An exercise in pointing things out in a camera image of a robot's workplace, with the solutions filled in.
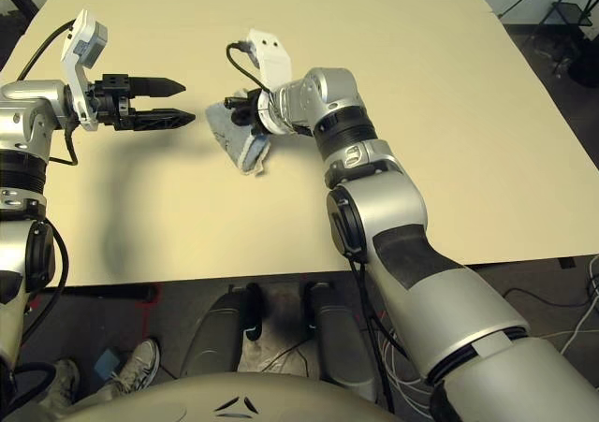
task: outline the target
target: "pants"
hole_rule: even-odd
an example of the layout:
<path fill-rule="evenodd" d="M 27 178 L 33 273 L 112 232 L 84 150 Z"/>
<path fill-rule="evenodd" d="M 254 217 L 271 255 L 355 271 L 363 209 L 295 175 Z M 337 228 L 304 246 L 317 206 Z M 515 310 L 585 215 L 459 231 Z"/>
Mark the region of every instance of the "pants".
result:
<path fill-rule="evenodd" d="M 114 400 L 123 394 L 124 392 L 118 383 L 109 382 L 91 396 L 67 407 L 56 406 L 49 399 L 40 402 L 29 401 L 6 417 L 5 422 L 53 422 L 90 406 Z"/>

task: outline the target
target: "blue object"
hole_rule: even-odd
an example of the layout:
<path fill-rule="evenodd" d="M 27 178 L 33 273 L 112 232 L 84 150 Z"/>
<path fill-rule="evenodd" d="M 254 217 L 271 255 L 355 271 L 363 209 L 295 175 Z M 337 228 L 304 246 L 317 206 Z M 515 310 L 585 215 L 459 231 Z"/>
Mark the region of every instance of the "blue object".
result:
<path fill-rule="evenodd" d="M 222 103 L 206 109 L 206 119 L 221 147 L 231 157 L 243 174 L 262 172 L 262 161 L 269 151 L 270 141 L 266 135 L 252 135 L 250 125 L 238 126 L 231 122 L 232 110 Z"/>
<path fill-rule="evenodd" d="M 94 371 L 99 377 L 107 381 L 113 372 L 116 372 L 121 365 L 121 359 L 118 354 L 112 349 L 106 349 L 94 364 Z"/>

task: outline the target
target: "person's leg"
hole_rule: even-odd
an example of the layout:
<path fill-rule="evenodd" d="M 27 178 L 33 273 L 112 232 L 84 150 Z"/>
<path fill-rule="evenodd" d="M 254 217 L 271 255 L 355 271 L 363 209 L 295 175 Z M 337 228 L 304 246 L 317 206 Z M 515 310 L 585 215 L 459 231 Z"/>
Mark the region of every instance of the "person's leg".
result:
<path fill-rule="evenodd" d="M 160 366 L 160 349 L 154 340 L 138 344 L 118 375 L 114 375 L 97 392 L 75 403 L 70 411 L 106 403 L 120 396 L 140 391 L 150 385 Z"/>
<path fill-rule="evenodd" d="M 44 399 L 27 402 L 7 416 L 6 422 L 52 422 L 68 414 L 79 388 L 79 370 L 70 359 L 58 360 L 54 368 L 56 376 L 48 386 Z"/>

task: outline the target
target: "beige table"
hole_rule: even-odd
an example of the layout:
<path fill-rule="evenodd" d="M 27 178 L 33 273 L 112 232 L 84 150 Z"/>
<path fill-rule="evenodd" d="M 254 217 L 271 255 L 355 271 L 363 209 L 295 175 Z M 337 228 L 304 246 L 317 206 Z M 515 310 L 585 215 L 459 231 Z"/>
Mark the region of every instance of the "beige table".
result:
<path fill-rule="evenodd" d="M 346 268 L 312 141 L 275 139 L 266 174 L 245 177 L 203 116 L 251 85 L 225 58 L 251 27 L 278 35 L 297 78 L 316 65 L 354 72 L 379 136 L 424 195 L 441 252 L 472 264 L 599 251 L 599 174 L 483 0 L 49 0 L 1 82 L 83 7 L 109 28 L 91 80 L 169 77 L 187 92 L 135 107 L 200 116 L 168 133 L 79 129 L 80 165 L 49 166 L 71 285 Z M 61 45 L 30 79 L 64 77 Z M 63 144 L 57 134 L 52 153 L 66 155 Z"/>

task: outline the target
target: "gray towel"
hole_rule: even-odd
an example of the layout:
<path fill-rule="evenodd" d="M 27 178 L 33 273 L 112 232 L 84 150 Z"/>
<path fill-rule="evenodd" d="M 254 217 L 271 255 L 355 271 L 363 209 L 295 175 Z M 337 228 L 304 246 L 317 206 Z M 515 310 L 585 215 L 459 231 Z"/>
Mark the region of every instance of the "gray towel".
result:
<path fill-rule="evenodd" d="M 231 113 L 223 103 L 212 104 L 206 109 L 206 119 L 216 140 L 241 173 L 258 174 L 264 169 L 262 162 L 269 153 L 269 137 L 252 135 L 250 125 L 235 125 Z"/>

